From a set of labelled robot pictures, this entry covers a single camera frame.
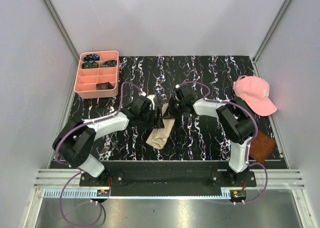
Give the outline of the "beige cloth napkin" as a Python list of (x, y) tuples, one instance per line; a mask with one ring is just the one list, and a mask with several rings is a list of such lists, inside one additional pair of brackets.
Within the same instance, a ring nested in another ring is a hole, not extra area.
[(154, 128), (146, 140), (149, 146), (161, 150), (164, 148), (173, 129), (175, 119), (163, 119), (164, 128)]

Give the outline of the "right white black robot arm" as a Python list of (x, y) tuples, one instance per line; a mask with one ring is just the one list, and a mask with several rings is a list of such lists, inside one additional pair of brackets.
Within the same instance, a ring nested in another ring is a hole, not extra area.
[(258, 135), (258, 125), (247, 104), (240, 97), (232, 100), (198, 98), (188, 87), (177, 85), (162, 117), (177, 119), (182, 114), (216, 118), (230, 141), (228, 183), (239, 186), (245, 180), (243, 173), (249, 167), (249, 151)]

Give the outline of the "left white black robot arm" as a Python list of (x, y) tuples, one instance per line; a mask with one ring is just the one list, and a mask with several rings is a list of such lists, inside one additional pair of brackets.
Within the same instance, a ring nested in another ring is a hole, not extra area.
[(52, 148), (69, 166), (88, 173), (95, 185), (103, 186), (108, 181), (108, 174), (104, 171), (104, 165), (91, 154), (94, 141), (136, 126), (148, 129), (163, 126), (156, 95), (142, 94), (111, 115), (95, 119), (71, 119), (54, 140)]

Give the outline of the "clear plastic utensils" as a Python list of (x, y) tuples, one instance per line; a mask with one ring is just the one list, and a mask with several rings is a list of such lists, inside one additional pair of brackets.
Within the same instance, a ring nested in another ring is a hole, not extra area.
[(117, 132), (113, 132), (104, 137), (104, 145), (101, 151), (99, 151), (99, 155), (103, 157), (110, 156), (113, 150), (117, 148)]

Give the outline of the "black marbled table mat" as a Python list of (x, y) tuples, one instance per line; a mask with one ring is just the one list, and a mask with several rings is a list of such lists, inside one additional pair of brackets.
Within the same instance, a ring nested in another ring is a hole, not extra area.
[[(229, 100), (233, 82), (255, 74), (248, 56), (123, 56), (119, 59), (119, 80), (127, 82), (123, 97), (81, 99), (75, 95), (68, 116), (92, 119), (114, 112), (138, 97), (138, 90), (155, 94), (167, 103), (175, 85), (183, 84), (202, 98)], [(101, 161), (217, 161), (230, 158), (231, 144), (222, 125), (208, 116), (184, 114), (178, 118), (163, 149), (146, 144), (150, 130), (142, 126), (118, 131), (117, 149), (99, 155), (105, 136), (93, 144), (92, 154)]]

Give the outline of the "dark patterned object in box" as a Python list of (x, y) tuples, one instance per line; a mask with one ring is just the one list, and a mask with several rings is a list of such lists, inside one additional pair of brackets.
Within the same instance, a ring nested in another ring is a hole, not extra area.
[(114, 86), (110, 82), (103, 82), (103, 83), (97, 83), (96, 84), (96, 90), (112, 90), (114, 89)]

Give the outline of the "blue patterned object right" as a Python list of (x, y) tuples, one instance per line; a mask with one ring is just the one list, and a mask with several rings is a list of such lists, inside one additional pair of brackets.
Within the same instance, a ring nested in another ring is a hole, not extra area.
[(103, 61), (101, 66), (103, 68), (105, 67), (115, 67), (117, 65), (117, 60), (114, 60), (114, 59), (109, 59), (109, 60), (106, 60), (106, 61)]

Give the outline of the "pink plastic divided organizer box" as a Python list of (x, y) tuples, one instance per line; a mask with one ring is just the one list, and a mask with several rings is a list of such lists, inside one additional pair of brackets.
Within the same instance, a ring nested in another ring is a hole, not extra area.
[[(100, 60), (98, 68), (83, 69), (84, 56), (87, 54), (97, 54)], [(102, 63), (107, 60), (117, 60), (115, 67), (102, 67)], [(83, 100), (98, 98), (113, 98), (118, 95), (119, 90), (119, 52), (117, 50), (90, 51), (80, 55), (77, 74), (74, 84), (74, 92)], [(96, 90), (96, 84), (109, 82), (114, 89)]]

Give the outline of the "left orange connector box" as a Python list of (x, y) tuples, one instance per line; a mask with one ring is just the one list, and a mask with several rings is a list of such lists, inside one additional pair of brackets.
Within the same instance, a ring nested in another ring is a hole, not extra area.
[(108, 197), (108, 196), (110, 196), (110, 190), (98, 189), (97, 190), (97, 196), (99, 196), (99, 197)]

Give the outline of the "pink baseball cap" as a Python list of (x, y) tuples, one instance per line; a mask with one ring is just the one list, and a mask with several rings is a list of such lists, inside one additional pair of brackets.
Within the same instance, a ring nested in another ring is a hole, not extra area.
[(233, 82), (232, 88), (235, 95), (244, 100), (259, 116), (267, 117), (278, 110), (269, 99), (269, 83), (260, 77), (242, 75)]

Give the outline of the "blue yellow patterned object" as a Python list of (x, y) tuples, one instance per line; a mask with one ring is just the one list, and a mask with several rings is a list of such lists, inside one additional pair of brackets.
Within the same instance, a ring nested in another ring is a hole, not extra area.
[(81, 65), (82, 69), (95, 69), (99, 67), (99, 63), (96, 61), (85, 61), (83, 62), (83, 64)]

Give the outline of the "blue patterned object top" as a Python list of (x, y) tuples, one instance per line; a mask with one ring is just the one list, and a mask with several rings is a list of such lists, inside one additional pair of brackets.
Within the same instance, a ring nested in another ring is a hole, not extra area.
[(85, 62), (90, 62), (90, 61), (99, 61), (100, 57), (98, 54), (95, 53), (90, 53), (84, 56), (83, 60)]

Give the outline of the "brown suede cloth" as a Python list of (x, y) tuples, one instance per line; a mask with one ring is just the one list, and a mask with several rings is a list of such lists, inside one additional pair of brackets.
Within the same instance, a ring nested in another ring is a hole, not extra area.
[(263, 164), (272, 153), (276, 141), (262, 131), (258, 131), (256, 138), (250, 144), (249, 156), (256, 162)]

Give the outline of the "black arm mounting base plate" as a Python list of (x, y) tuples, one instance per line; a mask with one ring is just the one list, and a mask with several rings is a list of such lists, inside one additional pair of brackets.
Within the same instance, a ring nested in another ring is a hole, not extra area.
[(253, 171), (235, 180), (226, 161), (104, 161), (99, 178), (85, 173), (82, 187), (111, 185), (112, 198), (220, 196), (222, 188), (256, 188)]

